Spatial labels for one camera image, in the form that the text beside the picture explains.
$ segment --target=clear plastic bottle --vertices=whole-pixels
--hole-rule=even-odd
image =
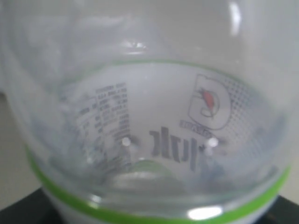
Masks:
[[[5,89],[71,224],[253,223],[297,133],[297,3],[3,0]]]

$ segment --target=black surface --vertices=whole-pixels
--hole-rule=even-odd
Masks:
[[[62,224],[45,194],[37,190],[0,211],[0,224]],[[299,206],[279,197],[256,224],[299,224]]]

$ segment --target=dotted pattern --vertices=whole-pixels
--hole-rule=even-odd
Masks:
[[[273,111],[258,93],[227,76],[218,75],[217,79],[224,84],[231,97],[231,117],[223,131],[229,147],[236,149],[236,153],[228,153],[217,161],[233,175],[252,162],[260,164],[269,158],[275,148],[271,142],[279,139],[281,133],[273,132]]]

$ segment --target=red lightning bolt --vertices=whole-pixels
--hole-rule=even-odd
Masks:
[[[206,103],[206,106],[208,107],[211,117],[213,117],[213,108],[214,108],[214,97],[213,95],[206,90],[202,90],[201,95]]]

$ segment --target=green band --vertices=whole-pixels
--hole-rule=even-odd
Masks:
[[[252,200],[251,202],[241,206],[240,208],[228,211],[223,215],[209,220],[194,221],[187,219],[164,219],[159,217],[139,217],[130,214],[120,213],[104,208],[94,208],[89,205],[88,201],[84,201],[68,193],[66,190],[57,186],[52,182],[42,171],[39,169],[37,164],[34,162],[30,152],[28,152],[29,163],[35,172],[36,176],[42,182],[43,186],[52,193],[56,198],[69,205],[73,209],[80,211],[95,219],[108,222],[111,224],[225,224],[241,219],[252,212],[258,210],[271,201],[277,194],[280,187],[283,185],[288,177],[290,169],[288,168],[281,177],[274,183],[268,190],[262,195]]]

